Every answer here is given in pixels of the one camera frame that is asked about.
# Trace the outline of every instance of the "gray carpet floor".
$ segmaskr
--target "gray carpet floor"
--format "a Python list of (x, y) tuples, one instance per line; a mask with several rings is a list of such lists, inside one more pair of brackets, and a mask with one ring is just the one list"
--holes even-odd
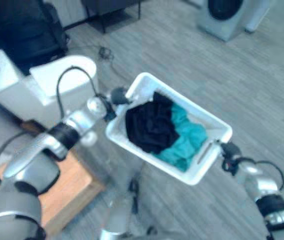
[[(136, 6), (109, 16), (105, 35), (97, 21), (70, 29), (70, 54), (96, 61), (104, 91), (129, 86), (141, 72), (155, 75), (229, 123), (245, 155), (284, 170), (284, 1), (272, 2), (257, 32), (228, 43), (197, 28), (198, 11), (179, 0), (146, 1), (139, 21)], [(99, 61), (91, 45), (110, 47), (113, 66), (124, 77)], [(200, 184), (187, 186), (108, 141), (104, 128), (103, 122), (95, 127), (97, 145), (78, 151), (107, 189), (53, 239), (97, 239), (108, 204), (141, 169), (140, 213), (130, 225), (134, 234), (155, 225), (185, 232), (190, 240), (266, 239), (256, 206), (220, 161)], [(268, 172), (280, 182), (275, 171)]]

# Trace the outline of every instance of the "white wall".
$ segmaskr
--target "white wall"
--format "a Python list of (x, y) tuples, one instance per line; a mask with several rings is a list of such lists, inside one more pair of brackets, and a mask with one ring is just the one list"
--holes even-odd
[(81, 0), (44, 0), (55, 6), (63, 27), (87, 19)]

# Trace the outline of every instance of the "basket handle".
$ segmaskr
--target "basket handle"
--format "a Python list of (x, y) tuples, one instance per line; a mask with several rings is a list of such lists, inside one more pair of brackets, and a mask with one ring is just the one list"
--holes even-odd
[(219, 146), (219, 140), (214, 140), (214, 141), (211, 141), (208, 146), (205, 148), (204, 152), (202, 153), (201, 157), (197, 160), (197, 164), (199, 165), (203, 159), (209, 155), (213, 150), (215, 150), (216, 148), (215, 147), (218, 147)]

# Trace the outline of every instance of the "washing machine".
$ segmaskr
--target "washing machine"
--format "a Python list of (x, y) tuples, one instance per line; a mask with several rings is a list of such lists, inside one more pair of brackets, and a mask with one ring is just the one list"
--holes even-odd
[(253, 33), (270, 9), (270, 0), (205, 0), (198, 25), (229, 41), (243, 31)]
[[(0, 105), (23, 121), (36, 121), (49, 129), (60, 120), (56, 85), (60, 75), (69, 67), (84, 69), (98, 91), (95, 62), (82, 55), (70, 55), (30, 69), (24, 75), (0, 50)], [(81, 107), (94, 96), (90, 80), (76, 69), (67, 72), (59, 86), (65, 112)]]

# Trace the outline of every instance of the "white toilet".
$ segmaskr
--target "white toilet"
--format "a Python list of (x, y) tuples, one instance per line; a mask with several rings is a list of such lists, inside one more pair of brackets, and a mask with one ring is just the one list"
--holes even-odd
[[(56, 100), (57, 81), (71, 66), (87, 71), (98, 91), (96, 64), (88, 57), (66, 56), (33, 67), (31, 75), (25, 76), (0, 50), (0, 104), (23, 121), (35, 120), (43, 127), (51, 128), (60, 120)], [(94, 96), (88, 77), (76, 69), (64, 75), (59, 90), (66, 113), (79, 108)]]

